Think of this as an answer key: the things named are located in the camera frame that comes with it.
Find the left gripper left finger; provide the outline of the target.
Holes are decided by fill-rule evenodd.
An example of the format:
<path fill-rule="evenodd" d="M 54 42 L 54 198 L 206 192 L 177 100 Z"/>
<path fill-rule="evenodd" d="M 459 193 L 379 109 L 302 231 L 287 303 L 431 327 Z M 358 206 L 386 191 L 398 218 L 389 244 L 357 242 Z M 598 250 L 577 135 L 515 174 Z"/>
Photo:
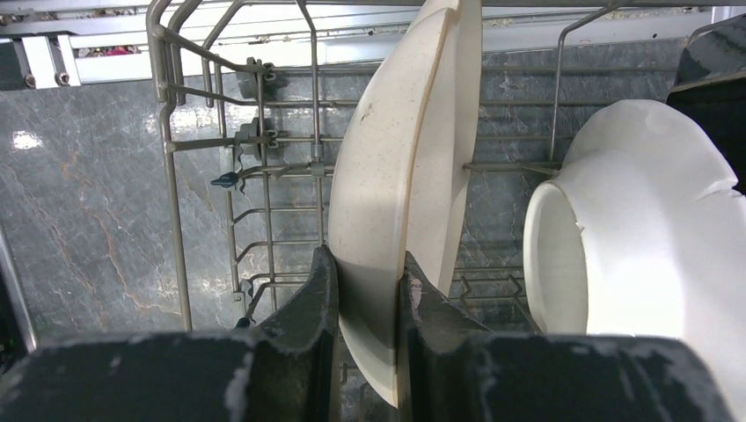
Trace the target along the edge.
<path fill-rule="evenodd" d="M 70 338 L 1 381 L 4 421 L 338 421 L 339 286 L 318 247 L 308 280 L 260 324 Z"/>

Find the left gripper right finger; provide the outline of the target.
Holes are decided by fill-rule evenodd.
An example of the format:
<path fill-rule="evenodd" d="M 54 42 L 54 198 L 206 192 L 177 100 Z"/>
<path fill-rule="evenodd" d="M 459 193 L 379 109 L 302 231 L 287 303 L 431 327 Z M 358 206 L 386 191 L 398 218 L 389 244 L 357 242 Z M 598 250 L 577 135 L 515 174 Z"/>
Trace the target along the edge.
<path fill-rule="evenodd" d="M 487 329 L 412 255 L 399 281 L 403 421 L 729 421 L 704 363 L 672 339 Z"/>

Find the cream plate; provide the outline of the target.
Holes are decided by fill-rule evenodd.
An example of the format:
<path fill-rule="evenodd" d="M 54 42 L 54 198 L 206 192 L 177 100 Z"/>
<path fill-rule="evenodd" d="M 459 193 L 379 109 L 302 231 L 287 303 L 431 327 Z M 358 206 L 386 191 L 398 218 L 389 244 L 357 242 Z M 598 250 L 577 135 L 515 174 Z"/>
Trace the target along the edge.
<path fill-rule="evenodd" d="M 340 328 L 355 364 L 399 403 L 399 280 L 412 256 L 448 293 L 479 120 L 482 4 L 427 1 L 383 60 L 348 124 L 333 172 L 327 243 Z"/>

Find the white deep plate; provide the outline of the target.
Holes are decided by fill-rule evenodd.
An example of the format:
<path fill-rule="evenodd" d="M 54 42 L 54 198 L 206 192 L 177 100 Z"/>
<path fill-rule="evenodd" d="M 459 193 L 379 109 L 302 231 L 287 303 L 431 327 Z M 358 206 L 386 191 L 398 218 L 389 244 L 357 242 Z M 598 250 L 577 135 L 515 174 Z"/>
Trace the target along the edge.
<path fill-rule="evenodd" d="M 661 102 L 596 112 L 530 197 L 523 274 L 550 334 L 674 338 L 745 418 L 745 198 L 706 132 Z"/>

